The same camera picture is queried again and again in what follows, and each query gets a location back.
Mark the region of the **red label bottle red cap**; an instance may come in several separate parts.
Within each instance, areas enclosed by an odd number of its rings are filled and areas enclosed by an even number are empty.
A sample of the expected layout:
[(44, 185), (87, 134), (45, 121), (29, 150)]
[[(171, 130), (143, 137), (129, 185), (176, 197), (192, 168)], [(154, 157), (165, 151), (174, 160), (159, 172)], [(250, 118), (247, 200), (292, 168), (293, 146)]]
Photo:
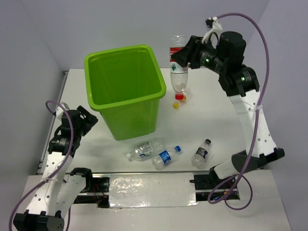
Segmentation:
[(188, 68), (181, 67), (177, 62), (173, 61), (171, 59), (171, 55), (180, 51), (185, 45), (185, 37), (183, 35), (175, 35), (171, 39), (171, 45), (169, 49), (171, 85), (175, 92), (175, 99), (178, 101), (183, 99), (183, 92), (187, 86)]

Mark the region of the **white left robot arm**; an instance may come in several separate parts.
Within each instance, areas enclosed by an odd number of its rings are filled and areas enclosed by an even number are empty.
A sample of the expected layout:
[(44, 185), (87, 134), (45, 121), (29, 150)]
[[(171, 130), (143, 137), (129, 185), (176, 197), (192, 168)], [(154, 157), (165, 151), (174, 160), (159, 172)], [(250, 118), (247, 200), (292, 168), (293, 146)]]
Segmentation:
[(70, 207), (81, 191), (89, 192), (94, 187), (89, 168), (74, 168), (64, 180), (76, 150), (84, 137), (98, 122), (96, 116), (82, 106), (70, 110), (62, 103), (53, 113), (61, 124), (48, 145), (46, 166), (40, 182), (24, 195), (33, 194), (25, 211), (15, 210), (10, 218), (10, 227), (18, 231), (63, 231), (69, 224)]

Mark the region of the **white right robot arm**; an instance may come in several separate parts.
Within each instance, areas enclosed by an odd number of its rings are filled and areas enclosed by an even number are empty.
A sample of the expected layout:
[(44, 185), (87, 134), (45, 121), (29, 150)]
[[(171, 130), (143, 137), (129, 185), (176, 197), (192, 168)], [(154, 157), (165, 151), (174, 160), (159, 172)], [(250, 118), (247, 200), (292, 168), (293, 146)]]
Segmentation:
[(255, 71), (244, 65), (246, 41), (237, 32), (227, 31), (220, 35), (216, 47), (201, 37), (191, 36), (188, 43), (171, 55), (181, 67), (192, 69), (205, 67), (219, 75), (218, 81), (226, 92), (240, 120), (246, 150), (233, 154), (231, 159), (210, 169), (209, 183), (222, 187), (226, 178), (258, 169), (285, 156), (277, 147), (268, 129), (262, 108), (257, 104), (260, 97), (259, 82)]

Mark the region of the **green plastic bin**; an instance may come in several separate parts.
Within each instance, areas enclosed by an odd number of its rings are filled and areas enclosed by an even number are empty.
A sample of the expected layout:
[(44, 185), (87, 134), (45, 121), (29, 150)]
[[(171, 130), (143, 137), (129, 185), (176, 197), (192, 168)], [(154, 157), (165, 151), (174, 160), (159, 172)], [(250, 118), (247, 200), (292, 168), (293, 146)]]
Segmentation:
[(117, 141), (156, 130), (167, 87), (152, 48), (133, 45), (94, 52), (84, 59), (87, 99)]

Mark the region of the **crushed bottle orange cap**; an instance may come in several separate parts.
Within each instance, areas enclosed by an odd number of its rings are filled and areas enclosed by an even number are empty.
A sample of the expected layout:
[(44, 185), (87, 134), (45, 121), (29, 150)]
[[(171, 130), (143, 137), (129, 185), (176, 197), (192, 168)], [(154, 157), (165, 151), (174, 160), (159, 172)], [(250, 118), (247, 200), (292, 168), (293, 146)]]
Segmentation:
[(182, 103), (186, 103), (192, 98), (192, 93), (190, 88), (186, 88), (183, 92), (183, 99), (181, 100)]

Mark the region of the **green label clear bottle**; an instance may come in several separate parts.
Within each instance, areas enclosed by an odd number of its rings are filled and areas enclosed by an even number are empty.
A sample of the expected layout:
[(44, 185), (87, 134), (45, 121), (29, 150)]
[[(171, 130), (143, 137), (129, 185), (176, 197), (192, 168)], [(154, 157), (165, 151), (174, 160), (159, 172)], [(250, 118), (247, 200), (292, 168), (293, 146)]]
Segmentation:
[(149, 141), (136, 144), (127, 153), (129, 161), (144, 161), (150, 159), (152, 156), (161, 153), (165, 149), (165, 142), (163, 138), (154, 138)]

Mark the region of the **blue label bottle blue cap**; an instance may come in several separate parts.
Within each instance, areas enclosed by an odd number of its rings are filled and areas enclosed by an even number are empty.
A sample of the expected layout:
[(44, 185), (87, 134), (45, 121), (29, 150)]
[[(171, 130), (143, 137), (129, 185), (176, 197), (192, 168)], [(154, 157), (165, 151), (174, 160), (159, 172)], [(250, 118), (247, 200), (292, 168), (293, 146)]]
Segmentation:
[(180, 154), (181, 154), (180, 146), (175, 146), (173, 148), (166, 148), (165, 150), (163, 150), (162, 152), (153, 157), (152, 164), (156, 170), (162, 170), (170, 163), (177, 161)]

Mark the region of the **black label bottle black cap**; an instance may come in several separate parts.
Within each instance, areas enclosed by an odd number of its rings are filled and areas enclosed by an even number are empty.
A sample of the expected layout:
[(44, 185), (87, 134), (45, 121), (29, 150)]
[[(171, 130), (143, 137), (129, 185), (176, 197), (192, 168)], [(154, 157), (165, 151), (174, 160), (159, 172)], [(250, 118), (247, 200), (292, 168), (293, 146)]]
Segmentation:
[(191, 158), (192, 166), (198, 169), (203, 168), (210, 151), (210, 145), (211, 145), (210, 139), (206, 139), (203, 143), (199, 145), (195, 154)]

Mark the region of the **silver foil sheet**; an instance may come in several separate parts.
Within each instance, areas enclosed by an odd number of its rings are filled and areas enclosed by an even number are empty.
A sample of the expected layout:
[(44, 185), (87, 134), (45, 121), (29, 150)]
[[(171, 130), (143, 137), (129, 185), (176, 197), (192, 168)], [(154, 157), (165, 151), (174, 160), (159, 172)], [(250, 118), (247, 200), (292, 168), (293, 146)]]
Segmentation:
[(192, 173), (113, 174), (111, 208), (187, 207), (197, 205)]

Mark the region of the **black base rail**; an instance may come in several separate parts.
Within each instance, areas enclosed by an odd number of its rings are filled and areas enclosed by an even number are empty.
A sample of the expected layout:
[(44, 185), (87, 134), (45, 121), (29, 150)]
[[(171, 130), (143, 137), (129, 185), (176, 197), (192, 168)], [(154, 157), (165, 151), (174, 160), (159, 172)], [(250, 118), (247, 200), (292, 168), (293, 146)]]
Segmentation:
[(74, 204), (98, 208), (187, 207), (225, 195), (233, 180), (216, 187), (206, 172), (95, 174)]

